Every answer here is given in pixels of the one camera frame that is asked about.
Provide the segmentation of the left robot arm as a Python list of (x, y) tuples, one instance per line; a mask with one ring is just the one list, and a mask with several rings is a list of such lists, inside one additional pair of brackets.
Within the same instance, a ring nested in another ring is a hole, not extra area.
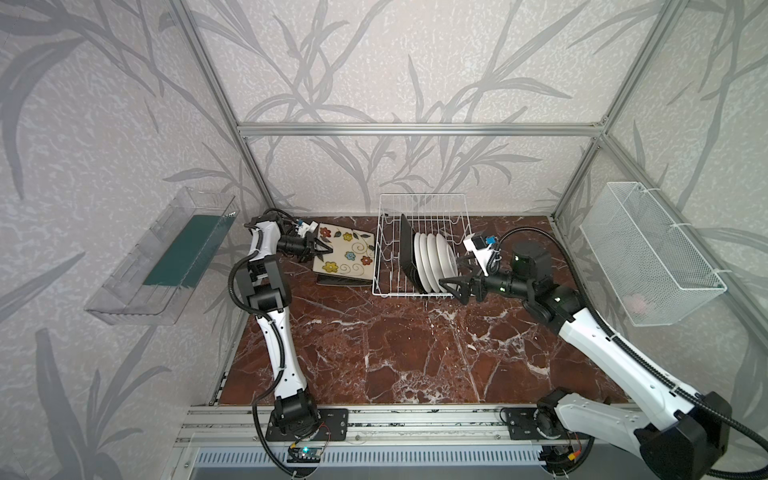
[(273, 380), (273, 425), (284, 435), (307, 436), (319, 428), (321, 416), (300, 368), (290, 326), (292, 293), (278, 259), (280, 253), (307, 261), (316, 254), (311, 229), (283, 211), (270, 209), (245, 224), (252, 239), (248, 254), (235, 263), (227, 288), (232, 302), (252, 315), (260, 327)]

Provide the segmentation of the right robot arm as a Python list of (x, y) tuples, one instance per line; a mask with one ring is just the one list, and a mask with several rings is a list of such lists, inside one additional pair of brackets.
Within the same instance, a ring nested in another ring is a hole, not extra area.
[(632, 413), (556, 389), (538, 404), (542, 434), (580, 433), (641, 458), (660, 479), (700, 479), (727, 450), (729, 426), (709, 413), (727, 409), (718, 394), (684, 391), (683, 383), (604, 325), (576, 290), (553, 280), (550, 253), (536, 242), (514, 247), (511, 267), (500, 267), (499, 244), (473, 237), (465, 242), (472, 273), (440, 285), (461, 303), (489, 294), (520, 300), (539, 323), (587, 356), (635, 403)]

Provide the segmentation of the floral square plate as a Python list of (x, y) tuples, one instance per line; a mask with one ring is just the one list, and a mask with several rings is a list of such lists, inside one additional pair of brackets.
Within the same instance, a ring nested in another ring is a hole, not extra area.
[(313, 271), (339, 279), (371, 283), (374, 275), (375, 236), (373, 233), (320, 223), (318, 239), (333, 252), (313, 261)]
[(400, 215), (399, 266), (417, 294), (425, 294), (415, 263), (415, 232), (405, 214)]

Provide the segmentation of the black square plate yellow rim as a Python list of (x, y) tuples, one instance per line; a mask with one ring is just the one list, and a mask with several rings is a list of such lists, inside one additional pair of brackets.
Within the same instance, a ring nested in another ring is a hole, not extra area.
[(370, 287), (373, 281), (371, 279), (362, 279), (357, 277), (318, 274), (317, 284), (333, 287)]

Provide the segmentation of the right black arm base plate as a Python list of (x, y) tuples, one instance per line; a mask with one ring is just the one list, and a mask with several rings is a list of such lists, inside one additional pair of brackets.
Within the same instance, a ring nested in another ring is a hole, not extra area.
[(500, 419), (511, 440), (568, 441), (568, 431), (550, 409), (503, 407)]

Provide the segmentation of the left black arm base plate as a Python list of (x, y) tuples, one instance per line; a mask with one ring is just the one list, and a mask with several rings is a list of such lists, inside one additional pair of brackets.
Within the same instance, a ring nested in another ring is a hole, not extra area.
[(275, 425), (273, 416), (267, 427), (265, 438), (270, 442), (327, 441), (342, 442), (347, 438), (349, 410), (346, 408), (320, 408), (319, 419), (308, 419), (293, 430), (282, 431)]

